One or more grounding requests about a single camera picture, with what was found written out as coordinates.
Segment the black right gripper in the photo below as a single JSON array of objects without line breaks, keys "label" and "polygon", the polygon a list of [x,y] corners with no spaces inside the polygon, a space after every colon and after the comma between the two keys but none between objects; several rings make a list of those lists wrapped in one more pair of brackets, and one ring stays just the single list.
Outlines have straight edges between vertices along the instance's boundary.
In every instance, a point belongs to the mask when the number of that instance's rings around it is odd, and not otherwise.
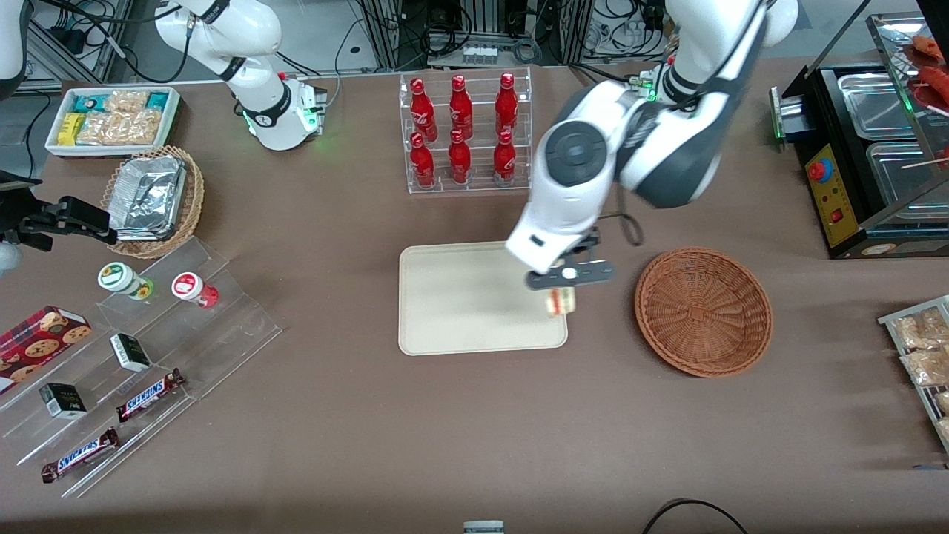
[{"label": "black right gripper", "polygon": [[106,245],[115,245],[116,231],[110,227],[108,212],[78,197],[61,197],[53,215],[39,215],[44,203],[33,189],[43,180],[27,178],[1,170],[2,240],[38,251],[51,251],[52,237],[47,233],[80,234]]}]

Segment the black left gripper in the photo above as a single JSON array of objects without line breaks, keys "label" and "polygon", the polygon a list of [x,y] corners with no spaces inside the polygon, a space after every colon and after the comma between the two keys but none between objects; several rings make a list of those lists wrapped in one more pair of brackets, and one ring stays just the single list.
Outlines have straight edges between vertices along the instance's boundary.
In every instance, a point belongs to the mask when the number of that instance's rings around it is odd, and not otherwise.
[{"label": "black left gripper", "polygon": [[[595,260],[595,249],[602,243],[599,228],[590,228],[579,243],[565,253],[566,263],[593,263]],[[578,307],[578,290],[572,289],[572,310],[575,312]],[[546,313],[550,317],[555,316],[555,289],[545,290]]]}]

